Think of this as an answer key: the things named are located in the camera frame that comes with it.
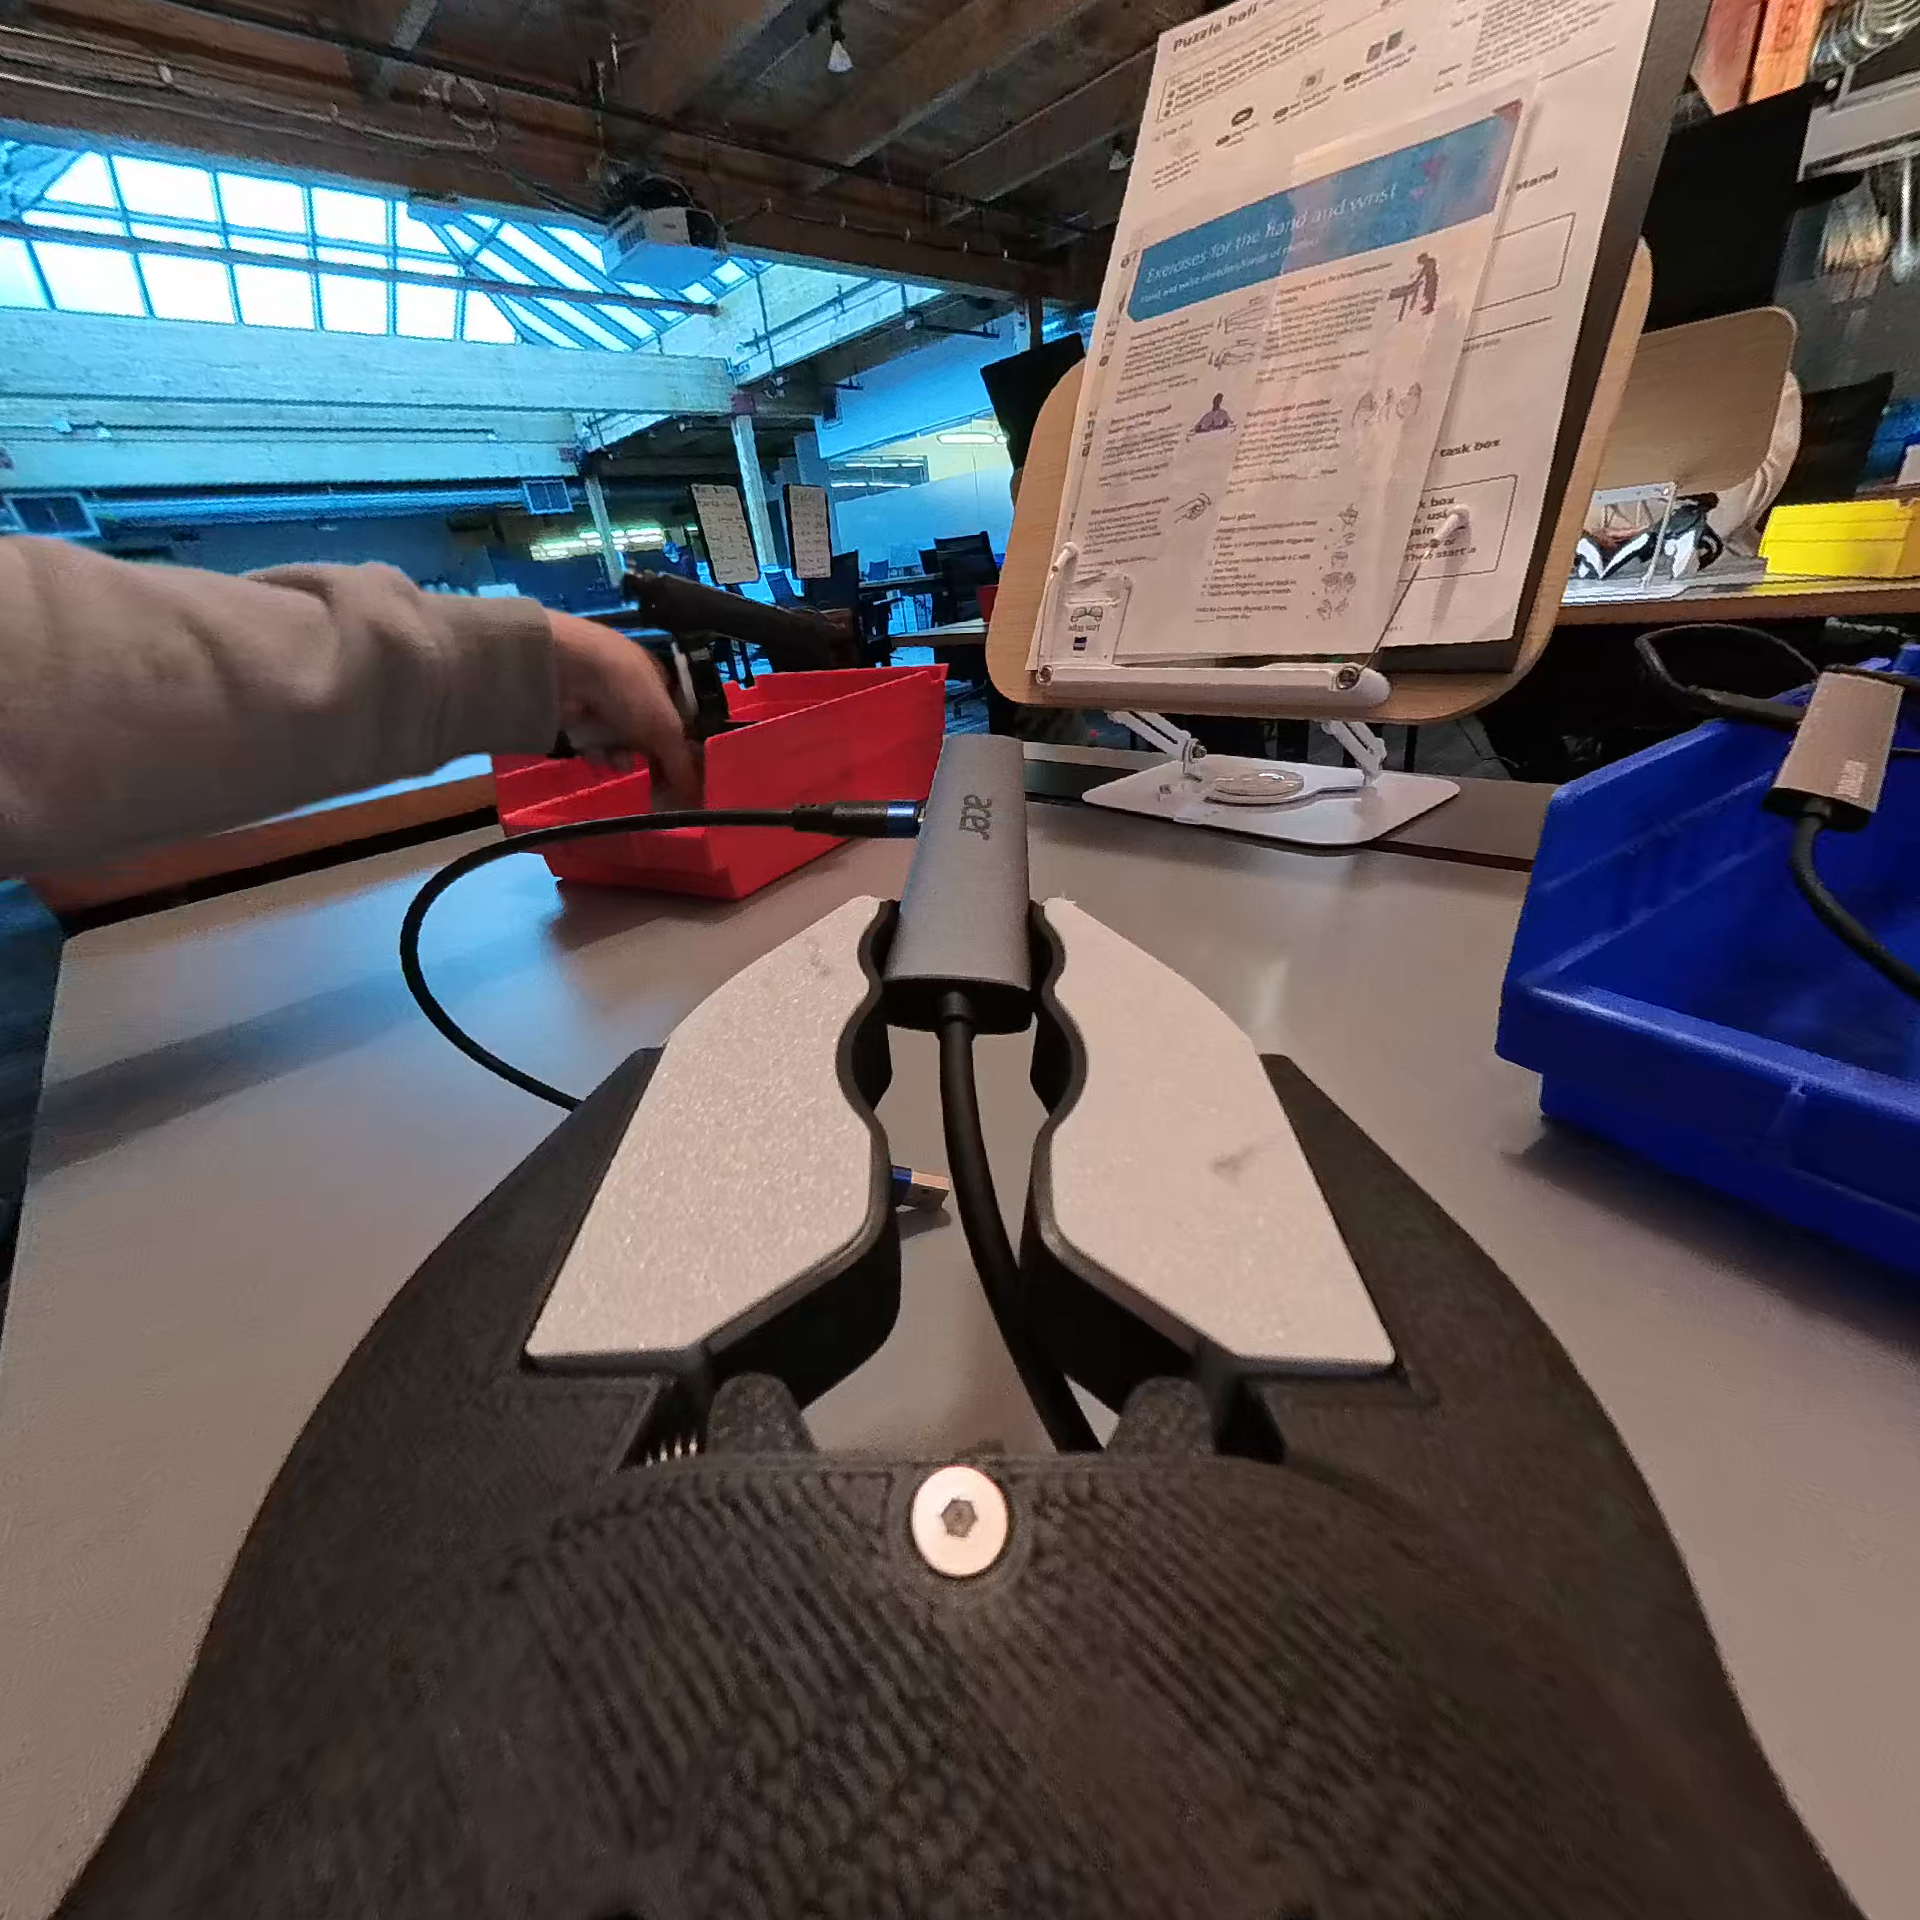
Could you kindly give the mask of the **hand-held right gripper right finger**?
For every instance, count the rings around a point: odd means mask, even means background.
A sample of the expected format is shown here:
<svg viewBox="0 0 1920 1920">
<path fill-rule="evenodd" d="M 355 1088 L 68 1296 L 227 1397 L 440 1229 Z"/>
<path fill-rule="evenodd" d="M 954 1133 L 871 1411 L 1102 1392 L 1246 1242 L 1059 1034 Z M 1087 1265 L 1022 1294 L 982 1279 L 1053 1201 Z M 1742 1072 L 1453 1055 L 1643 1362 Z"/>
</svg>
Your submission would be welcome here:
<svg viewBox="0 0 1920 1920">
<path fill-rule="evenodd" d="M 1022 1274 L 1038 1344 L 1119 1410 L 1189 1381 L 1215 1427 L 1248 1387 L 1399 1366 L 1256 1043 L 1083 905 L 1036 905 Z"/>
</svg>

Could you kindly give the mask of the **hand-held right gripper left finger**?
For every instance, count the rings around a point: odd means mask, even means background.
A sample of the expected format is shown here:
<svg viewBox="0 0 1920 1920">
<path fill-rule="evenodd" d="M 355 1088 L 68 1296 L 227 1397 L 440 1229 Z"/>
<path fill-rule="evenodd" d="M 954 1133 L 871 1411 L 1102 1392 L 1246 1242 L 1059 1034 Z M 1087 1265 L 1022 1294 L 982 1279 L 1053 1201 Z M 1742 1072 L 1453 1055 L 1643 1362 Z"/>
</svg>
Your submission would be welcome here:
<svg viewBox="0 0 1920 1920">
<path fill-rule="evenodd" d="M 770 1376 L 807 1405 L 891 1334 L 900 1238 L 878 1104 L 896 907 L 855 895 L 663 1043 L 525 1337 L 555 1376 Z"/>
</svg>

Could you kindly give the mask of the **red plastic bin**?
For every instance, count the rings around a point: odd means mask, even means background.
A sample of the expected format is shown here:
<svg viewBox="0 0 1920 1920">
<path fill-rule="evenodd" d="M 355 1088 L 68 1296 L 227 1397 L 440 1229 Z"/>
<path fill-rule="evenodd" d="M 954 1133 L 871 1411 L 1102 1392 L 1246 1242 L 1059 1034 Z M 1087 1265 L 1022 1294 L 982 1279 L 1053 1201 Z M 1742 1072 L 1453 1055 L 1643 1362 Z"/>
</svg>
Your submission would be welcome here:
<svg viewBox="0 0 1920 1920">
<path fill-rule="evenodd" d="M 728 731 L 704 742 L 709 809 L 924 800 L 947 734 L 940 662 L 772 671 L 727 683 Z M 509 834 L 656 809 L 646 769 L 583 759 L 494 755 Z M 544 848 L 566 882 L 735 902 L 831 848 L 820 834 L 687 826 Z"/>
</svg>

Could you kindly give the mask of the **black cable blue-ringed plugs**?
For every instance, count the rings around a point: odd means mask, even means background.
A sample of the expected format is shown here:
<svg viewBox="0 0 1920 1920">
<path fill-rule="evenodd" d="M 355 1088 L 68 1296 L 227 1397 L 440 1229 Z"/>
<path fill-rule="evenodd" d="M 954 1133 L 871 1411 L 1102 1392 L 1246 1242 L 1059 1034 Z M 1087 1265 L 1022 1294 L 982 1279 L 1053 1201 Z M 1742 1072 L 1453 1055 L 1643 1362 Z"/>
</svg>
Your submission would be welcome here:
<svg viewBox="0 0 1920 1920">
<path fill-rule="evenodd" d="M 838 800 L 797 806 L 678 806 L 508 834 L 460 855 L 423 885 L 399 920 L 399 978 L 423 1018 L 482 1072 L 551 1107 L 574 1112 L 581 1106 L 579 1097 L 509 1065 L 472 1039 L 445 1010 L 423 971 L 426 915 L 460 879 L 498 858 L 596 835 L 687 826 L 820 834 L 835 842 L 910 838 L 922 831 L 922 805 Z M 674 1129 L 650 1141 L 646 1167 L 666 1175 L 666 1195 L 674 1216 L 691 1217 L 693 1199 L 700 1195 L 723 1208 L 735 1226 L 744 1226 L 749 1205 L 760 1205 L 770 1216 L 790 1216 L 805 1206 L 802 1176 L 822 1171 L 835 1216 L 848 1216 L 855 1199 L 866 1195 L 876 1201 L 882 1223 L 893 1217 L 900 1179 L 878 1123 L 878 1106 L 893 1075 L 879 986 L 869 983 L 864 1000 L 850 1006 L 850 1014 L 852 1023 L 830 1047 L 822 1081 L 824 1093 L 850 1095 L 848 1120 L 828 1120 L 824 1107 L 805 1106 L 775 1088 L 775 1069 L 799 1067 L 799 1043 L 807 1037 L 824 1037 L 824 1011 L 816 998 L 799 998 L 795 1010 L 775 1014 L 767 1039 L 744 1039 L 744 1026 L 739 1018 L 710 1023 L 706 1014 L 694 1014 L 683 1023 L 683 1033 L 696 1039 L 727 1039 L 732 1050 L 706 1062 L 691 1062 L 683 1072 L 661 1058 L 667 1089 L 677 1097 L 667 1107 Z"/>
</svg>

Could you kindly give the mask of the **grey usb hub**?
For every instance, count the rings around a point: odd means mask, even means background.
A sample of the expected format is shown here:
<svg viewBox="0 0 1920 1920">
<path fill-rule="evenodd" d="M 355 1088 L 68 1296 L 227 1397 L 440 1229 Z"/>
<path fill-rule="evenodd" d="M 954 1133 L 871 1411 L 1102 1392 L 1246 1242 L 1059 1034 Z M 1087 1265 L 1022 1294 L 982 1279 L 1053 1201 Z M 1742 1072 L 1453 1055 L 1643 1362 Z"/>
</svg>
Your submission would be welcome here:
<svg viewBox="0 0 1920 1920">
<path fill-rule="evenodd" d="M 1029 905 L 1022 742 L 948 736 L 919 815 L 882 1006 L 891 1026 L 936 1041 L 951 1199 L 976 1277 L 1046 1439 L 1062 1454 L 1087 1454 L 1099 1449 L 1094 1427 L 1027 1322 L 976 1088 L 976 1039 L 1032 1023 Z"/>
</svg>

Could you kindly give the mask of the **person's left hand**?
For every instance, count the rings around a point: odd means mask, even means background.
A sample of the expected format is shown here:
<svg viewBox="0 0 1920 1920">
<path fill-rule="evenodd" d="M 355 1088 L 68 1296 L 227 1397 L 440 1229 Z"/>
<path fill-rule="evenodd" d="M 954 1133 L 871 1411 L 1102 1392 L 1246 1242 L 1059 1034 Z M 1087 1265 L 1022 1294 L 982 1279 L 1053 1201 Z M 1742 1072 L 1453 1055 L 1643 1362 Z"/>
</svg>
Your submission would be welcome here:
<svg viewBox="0 0 1920 1920">
<path fill-rule="evenodd" d="M 591 760 L 645 760 L 656 805 L 693 809 L 704 768 L 661 662 L 621 631 L 548 610 L 559 731 Z"/>
</svg>

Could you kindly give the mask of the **wooden document stand white base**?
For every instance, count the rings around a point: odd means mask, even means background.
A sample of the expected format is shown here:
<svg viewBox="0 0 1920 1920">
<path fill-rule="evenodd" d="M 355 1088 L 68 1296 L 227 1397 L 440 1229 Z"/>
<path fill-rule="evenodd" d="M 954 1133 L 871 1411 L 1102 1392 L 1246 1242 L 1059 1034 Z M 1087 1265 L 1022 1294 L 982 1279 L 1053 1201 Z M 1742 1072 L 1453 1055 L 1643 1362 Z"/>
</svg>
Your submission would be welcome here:
<svg viewBox="0 0 1920 1920">
<path fill-rule="evenodd" d="M 1526 598 L 1515 648 L 1503 671 L 1390 666 L 1387 696 L 1362 720 L 1384 727 L 1435 729 L 1503 696 L 1544 653 L 1558 622 L 1560 593 L 1600 456 L 1621 416 L 1650 294 L 1650 254 L 1637 237 L 1630 250 L 1607 241 L 1575 350 L 1564 432 L 1543 506 L 1543 525 L 1526 561 Z M 1046 394 L 1014 501 L 1014 525 L 988 627 L 988 666 L 996 689 L 1029 707 L 1064 707 L 1068 688 L 1053 686 L 1029 662 L 1048 610 L 1053 539 L 1074 440 L 1074 411 L 1085 366 L 1068 369 Z M 1098 810 L 1139 819 L 1229 831 L 1242 838 L 1314 855 L 1378 848 L 1391 855 L 1442 856 L 1522 872 L 1544 825 L 1548 789 L 1520 781 L 1451 779 L 1384 769 L 1384 747 L 1362 741 L 1348 765 L 1304 765 L 1302 793 L 1276 806 L 1214 805 L 1211 781 L 1251 760 L 1218 759 L 1214 771 L 1184 731 L 1149 713 L 1148 754 L 1068 747 L 1027 747 L 1029 791 L 1062 797 L 1070 777 L 1087 777 L 1079 800 Z"/>
</svg>

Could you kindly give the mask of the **black monitor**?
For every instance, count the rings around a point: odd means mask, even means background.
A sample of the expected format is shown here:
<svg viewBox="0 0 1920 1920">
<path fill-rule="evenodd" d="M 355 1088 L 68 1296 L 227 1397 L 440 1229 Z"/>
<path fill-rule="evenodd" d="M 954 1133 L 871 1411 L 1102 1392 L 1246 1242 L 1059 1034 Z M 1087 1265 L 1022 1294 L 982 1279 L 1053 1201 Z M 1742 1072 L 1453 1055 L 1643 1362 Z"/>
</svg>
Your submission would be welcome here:
<svg viewBox="0 0 1920 1920">
<path fill-rule="evenodd" d="M 1046 397 L 1083 359 L 1085 343 L 1072 329 L 1055 339 L 1005 353 L 980 367 L 978 374 L 1004 434 L 1010 465 L 1024 465 Z"/>
</svg>

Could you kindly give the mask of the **white ceiling projector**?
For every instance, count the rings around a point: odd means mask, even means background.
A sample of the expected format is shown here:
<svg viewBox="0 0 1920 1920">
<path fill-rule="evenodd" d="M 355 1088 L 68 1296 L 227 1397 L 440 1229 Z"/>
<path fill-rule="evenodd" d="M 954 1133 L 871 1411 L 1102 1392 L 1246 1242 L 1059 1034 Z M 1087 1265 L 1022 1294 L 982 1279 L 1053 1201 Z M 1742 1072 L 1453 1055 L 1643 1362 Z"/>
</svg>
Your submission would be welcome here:
<svg viewBox="0 0 1920 1920">
<path fill-rule="evenodd" d="M 728 256 L 717 217 L 672 176 L 621 166 L 606 181 L 600 272 L 659 289 L 704 279 Z"/>
</svg>

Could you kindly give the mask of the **blue plastic bin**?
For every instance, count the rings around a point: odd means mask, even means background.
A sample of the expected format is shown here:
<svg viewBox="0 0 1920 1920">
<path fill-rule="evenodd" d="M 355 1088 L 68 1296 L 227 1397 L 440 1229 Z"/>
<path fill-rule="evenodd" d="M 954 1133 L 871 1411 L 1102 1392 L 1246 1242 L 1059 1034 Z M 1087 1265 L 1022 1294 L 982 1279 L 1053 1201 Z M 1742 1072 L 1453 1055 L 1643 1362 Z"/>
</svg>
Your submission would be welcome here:
<svg viewBox="0 0 1920 1920">
<path fill-rule="evenodd" d="M 1787 754 L 1714 717 L 1558 789 L 1495 1048 L 1544 1118 L 1916 1279 L 1916 995 L 1796 885 Z"/>
</svg>

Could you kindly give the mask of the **skylight window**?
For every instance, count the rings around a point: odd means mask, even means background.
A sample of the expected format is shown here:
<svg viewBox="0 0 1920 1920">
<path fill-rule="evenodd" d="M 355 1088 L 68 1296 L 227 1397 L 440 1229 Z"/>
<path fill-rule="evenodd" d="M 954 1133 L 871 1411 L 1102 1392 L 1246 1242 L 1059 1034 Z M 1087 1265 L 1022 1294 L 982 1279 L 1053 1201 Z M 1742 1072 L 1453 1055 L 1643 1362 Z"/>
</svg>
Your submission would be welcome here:
<svg viewBox="0 0 1920 1920">
<path fill-rule="evenodd" d="M 606 272 L 581 226 L 192 160 L 2 144 L 2 305 L 434 344 L 663 350 L 760 267 Z"/>
</svg>

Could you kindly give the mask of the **paper sheet blue header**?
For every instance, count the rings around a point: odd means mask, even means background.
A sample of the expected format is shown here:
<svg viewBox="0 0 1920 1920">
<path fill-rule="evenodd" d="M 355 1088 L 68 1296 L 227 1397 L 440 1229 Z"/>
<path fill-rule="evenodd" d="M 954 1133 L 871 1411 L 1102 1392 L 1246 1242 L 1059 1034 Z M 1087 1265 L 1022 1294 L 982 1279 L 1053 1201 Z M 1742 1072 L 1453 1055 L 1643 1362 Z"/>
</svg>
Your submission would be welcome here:
<svg viewBox="0 0 1920 1920">
<path fill-rule="evenodd" d="M 1366 657 L 1495 249 L 1535 73 L 1155 230 L 1072 536 L 1122 666 Z"/>
</svg>

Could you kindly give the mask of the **white printed paper sheet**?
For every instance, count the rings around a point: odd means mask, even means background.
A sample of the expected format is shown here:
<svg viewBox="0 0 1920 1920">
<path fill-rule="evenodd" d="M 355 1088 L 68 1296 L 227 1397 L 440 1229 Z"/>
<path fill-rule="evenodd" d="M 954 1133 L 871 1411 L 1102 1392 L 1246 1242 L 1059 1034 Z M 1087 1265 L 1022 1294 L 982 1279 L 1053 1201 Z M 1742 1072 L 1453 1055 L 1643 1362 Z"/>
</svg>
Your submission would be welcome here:
<svg viewBox="0 0 1920 1920">
<path fill-rule="evenodd" d="M 1654 5 L 1159 38 L 1032 664 L 1508 639 Z"/>
</svg>

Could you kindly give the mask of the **yellow plastic bin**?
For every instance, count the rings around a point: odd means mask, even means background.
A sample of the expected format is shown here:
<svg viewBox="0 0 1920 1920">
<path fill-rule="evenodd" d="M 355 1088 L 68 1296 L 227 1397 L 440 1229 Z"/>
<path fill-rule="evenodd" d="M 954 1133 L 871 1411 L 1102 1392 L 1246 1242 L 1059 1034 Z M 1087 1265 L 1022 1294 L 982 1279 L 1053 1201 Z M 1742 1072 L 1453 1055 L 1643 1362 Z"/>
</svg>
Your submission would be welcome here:
<svg viewBox="0 0 1920 1920">
<path fill-rule="evenodd" d="M 1768 574 L 1834 581 L 1917 577 L 1917 494 L 1780 503 L 1764 522 Z"/>
</svg>

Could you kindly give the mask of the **plain wooden stand board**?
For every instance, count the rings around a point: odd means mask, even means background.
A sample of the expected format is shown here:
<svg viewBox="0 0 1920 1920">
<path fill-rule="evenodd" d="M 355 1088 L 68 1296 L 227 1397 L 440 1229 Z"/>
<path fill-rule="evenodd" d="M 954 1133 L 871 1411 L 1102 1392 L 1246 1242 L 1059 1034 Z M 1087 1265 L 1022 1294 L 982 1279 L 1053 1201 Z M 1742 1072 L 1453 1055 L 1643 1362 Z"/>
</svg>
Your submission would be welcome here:
<svg viewBox="0 0 1920 1920">
<path fill-rule="evenodd" d="M 1792 369 L 1794 315 L 1776 303 L 1643 330 L 1600 479 L 1726 491 L 1768 454 Z"/>
</svg>

